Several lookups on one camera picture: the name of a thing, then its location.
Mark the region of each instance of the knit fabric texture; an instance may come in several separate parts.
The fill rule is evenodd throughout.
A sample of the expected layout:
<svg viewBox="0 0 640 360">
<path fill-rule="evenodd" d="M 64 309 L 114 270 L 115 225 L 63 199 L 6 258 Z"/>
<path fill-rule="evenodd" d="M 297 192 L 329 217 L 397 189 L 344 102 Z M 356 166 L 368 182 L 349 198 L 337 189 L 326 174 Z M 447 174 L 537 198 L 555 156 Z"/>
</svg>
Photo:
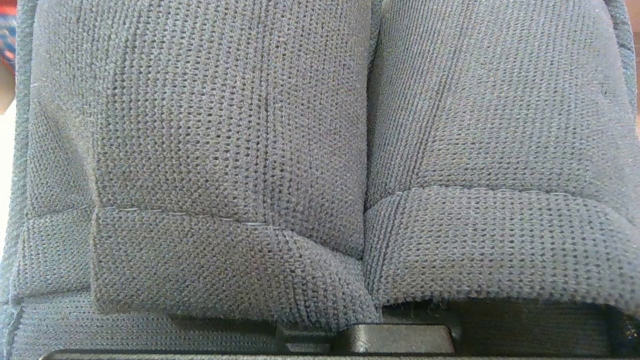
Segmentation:
<svg viewBox="0 0 640 360">
<path fill-rule="evenodd" d="M 640 314 L 627 25 L 622 0 L 21 2 L 4 358 L 273 348 L 158 314 Z M 590 308 L 504 346 L 466 314 L 476 349 L 556 354 L 551 322 L 607 351 Z"/>
</svg>

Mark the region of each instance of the plastic latch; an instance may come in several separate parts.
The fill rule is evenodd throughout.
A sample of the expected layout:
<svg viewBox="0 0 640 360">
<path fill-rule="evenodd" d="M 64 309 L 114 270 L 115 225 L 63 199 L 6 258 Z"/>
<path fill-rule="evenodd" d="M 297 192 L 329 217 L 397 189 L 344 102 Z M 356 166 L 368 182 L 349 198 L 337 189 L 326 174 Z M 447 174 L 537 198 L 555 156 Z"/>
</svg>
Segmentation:
<svg viewBox="0 0 640 360">
<path fill-rule="evenodd" d="M 453 354 L 444 325 L 367 324 L 338 333 L 333 351 L 341 354 Z"/>
</svg>

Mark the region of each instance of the seam stitching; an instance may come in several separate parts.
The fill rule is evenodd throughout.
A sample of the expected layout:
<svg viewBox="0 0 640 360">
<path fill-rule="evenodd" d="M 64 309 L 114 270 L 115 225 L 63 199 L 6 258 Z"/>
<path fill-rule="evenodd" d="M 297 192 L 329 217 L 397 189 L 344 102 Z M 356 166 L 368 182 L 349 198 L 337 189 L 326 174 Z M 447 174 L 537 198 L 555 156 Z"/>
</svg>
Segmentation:
<svg viewBox="0 0 640 360">
<path fill-rule="evenodd" d="M 117 211 L 124 211 L 124 212 L 144 212 L 144 213 L 159 213 L 164 215 L 189 216 L 194 218 L 213 218 L 216 220 L 235 222 L 237 224 L 243 224 L 247 226 L 269 227 L 270 229 L 284 229 L 283 227 L 273 226 L 265 222 L 242 222 L 242 221 L 235 220 L 233 218 L 217 217 L 212 214 L 189 213 L 187 211 L 174 212 L 174 211 L 168 211 L 167 209 L 118 208 L 116 206 L 97 208 L 96 210 L 117 210 Z"/>
<path fill-rule="evenodd" d="M 80 210 L 86 210 L 88 208 L 92 208 L 93 206 L 91 205 L 85 205 L 85 206 L 80 206 L 79 208 L 70 208 L 70 209 L 64 209 L 64 210 L 59 210 L 59 211 L 52 211 L 50 213 L 46 213 L 46 214 L 42 214 L 42 215 L 38 215 L 37 217 L 32 217 L 32 218 L 28 218 L 25 223 L 29 223 L 31 221 L 34 220 L 39 220 L 41 218 L 46 218 L 46 217 L 54 217 L 56 215 L 62 215 L 64 213 L 71 213 L 73 211 L 80 211 Z"/>
<path fill-rule="evenodd" d="M 394 192 L 392 194 L 389 194 L 385 197 L 383 197 L 382 199 L 378 200 L 375 204 L 373 204 L 372 206 L 369 206 L 369 209 L 375 208 L 379 203 L 389 200 L 389 199 L 395 199 L 396 197 L 400 197 L 402 196 L 402 194 L 407 193 L 407 192 L 412 192 L 412 191 L 417 191 L 417 190 L 428 190 L 428 189 L 460 189 L 460 190 L 487 190 L 487 191 L 491 191 L 491 192 L 508 192 L 508 193 L 531 193 L 531 194 L 541 194 L 541 195 L 558 195 L 558 196 L 568 196 L 568 197 L 573 197 L 576 199 L 583 199 L 583 200 L 590 200 L 590 199 L 585 199 L 583 197 L 578 197 L 578 196 L 574 196 L 571 195 L 569 193 L 561 193 L 561 192 L 544 192 L 541 190 L 514 190 L 514 189 L 491 189 L 491 188 L 482 188 L 482 187 L 478 187 L 478 188 L 465 188 L 463 186 L 442 186 L 442 185 L 433 185 L 433 186 L 417 186 L 417 187 L 413 187 L 413 188 L 409 188 L 407 190 L 403 190 L 400 192 Z"/>
</svg>

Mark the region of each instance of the red object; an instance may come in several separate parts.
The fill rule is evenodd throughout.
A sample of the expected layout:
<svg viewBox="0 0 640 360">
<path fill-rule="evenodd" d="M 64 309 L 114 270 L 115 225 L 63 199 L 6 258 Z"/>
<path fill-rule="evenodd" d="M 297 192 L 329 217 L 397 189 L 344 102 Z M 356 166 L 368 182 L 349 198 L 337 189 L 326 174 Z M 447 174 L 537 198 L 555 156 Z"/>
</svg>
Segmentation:
<svg viewBox="0 0 640 360">
<path fill-rule="evenodd" d="M 16 16 L 18 0 L 0 0 L 0 14 Z"/>
</svg>

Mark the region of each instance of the gray fabric upholstery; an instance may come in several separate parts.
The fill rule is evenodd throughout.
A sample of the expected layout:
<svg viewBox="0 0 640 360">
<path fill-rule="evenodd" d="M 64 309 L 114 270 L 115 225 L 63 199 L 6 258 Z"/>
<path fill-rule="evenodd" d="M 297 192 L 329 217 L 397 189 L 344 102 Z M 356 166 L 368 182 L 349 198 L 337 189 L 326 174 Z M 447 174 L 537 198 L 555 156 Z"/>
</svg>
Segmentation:
<svg viewBox="0 0 640 360">
<path fill-rule="evenodd" d="M 22 1 L 4 358 L 272 346 L 152 313 L 640 313 L 627 20 L 621 0 Z M 591 311 L 550 313 L 606 353 Z M 556 353 L 529 314 L 520 349 Z M 473 315 L 477 343 L 513 345 Z"/>
<path fill-rule="evenodd" d="M 524 297 L 640 313 L 640 149 L 605 4 L 412 4 L 383 13 L 369 85 L 376 304 Z"/>
<path fill-rule="evenodd" d="M 14 359 L 39 359 L 67 349 L 185 350 L 249 352 L 275 351 L 275 336 L 241 323 L 209 322 L 180 326 L 166 315 L 95 312 L 89 293 L 70 293 L 25 300 Z"/>
</svg>

